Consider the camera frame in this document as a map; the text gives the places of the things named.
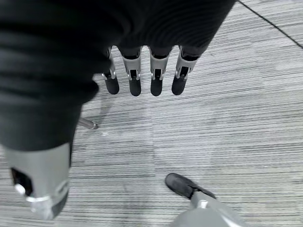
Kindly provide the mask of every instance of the black sleeve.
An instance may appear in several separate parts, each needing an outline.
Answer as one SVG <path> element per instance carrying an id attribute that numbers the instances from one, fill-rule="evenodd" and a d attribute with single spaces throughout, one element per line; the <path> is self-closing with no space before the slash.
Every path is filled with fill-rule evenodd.
<path id="1" fill-rule="evenodd" d="M 0 0 L 0 143 L 71 142 L 112 45 L 207 46 L 234 0 Z"/>
<path id="2" fill-rule="evenodd" d="M 93 74 L 110 66 L 105 49 L 135 25 L 121 9 L 119 1 L 0 0 L 1 144 L 71 142 L 82 104 L 98 91 Z"/>

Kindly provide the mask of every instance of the chair leg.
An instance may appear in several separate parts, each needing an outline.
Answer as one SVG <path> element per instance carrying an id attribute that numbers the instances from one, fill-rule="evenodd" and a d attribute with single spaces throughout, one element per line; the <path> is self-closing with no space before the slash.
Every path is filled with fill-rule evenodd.
<path id="1" fill-rule="evenodd" d="M 83 117 L 81 117 L 78 121 L 78 125 L 81 125 L 87 129 L 97 129 L 98 128 L 98 124 L 94 123 L 92 121 L 89 121 Z"/>

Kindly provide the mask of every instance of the black fingertip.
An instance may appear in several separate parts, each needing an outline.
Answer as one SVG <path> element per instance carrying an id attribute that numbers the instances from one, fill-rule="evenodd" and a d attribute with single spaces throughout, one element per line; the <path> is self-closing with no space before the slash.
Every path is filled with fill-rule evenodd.
<path id="1" fill-rule="evenodd" d="M 182 92 L 184 91 L 185 84 L 186 84 L 186 80 L 184 80 L 182 78 L 178 79 L 178 78 L 174 77 L 174 81 L 171 86 L 172 93 L 177 96 L 181 95 Z"/>
<path id="2" fill-rule="evenodd" d="M 114 79 L 111 79 L 111 77 L 108 77 L 105 80 L 106 83 L 106 87 L 109 93 L 111 93 L 112 95 L 116 95 L 119 92 L 119 83 L 118 83 L 118 79 L 117 77 L 115 77 Z"/>
<path id="3" fill-rule="evenodd" d="M 162 82 L 159 78 L 151 80 L 151 93 L 153 96 L 159 96 L 162 92 Z"/>
<path id="4" fill-rule="evenodd" d="M 133 78 L 129 81 L 129 90 L 133 96 L 138 96 L 141 94 L 141 82 Z"/>

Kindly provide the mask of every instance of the gray carpet floor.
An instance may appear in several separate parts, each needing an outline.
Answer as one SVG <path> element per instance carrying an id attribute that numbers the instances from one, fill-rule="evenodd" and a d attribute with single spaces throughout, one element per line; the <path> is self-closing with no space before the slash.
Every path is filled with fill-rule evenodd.
<path id="1" fill-rule="evenodd" d="M 303 44 L 303 1 L 245 0 Z M 214 192 L 254 227 L 303 226 L 303 51 L 236 4 L 191 73 L 171 92 L 174 48 L 159 97 L 150 94 L 149 51 L 142 52 L 142 94 L 120 83 L 83 108 L 99 129 L 78 127 L 71 189 L 63 212 L 42 221 L 14 192 L 0 152 L 0 227 L 161 227 L 188 201 L 164 178 L 176 172 Z"/>

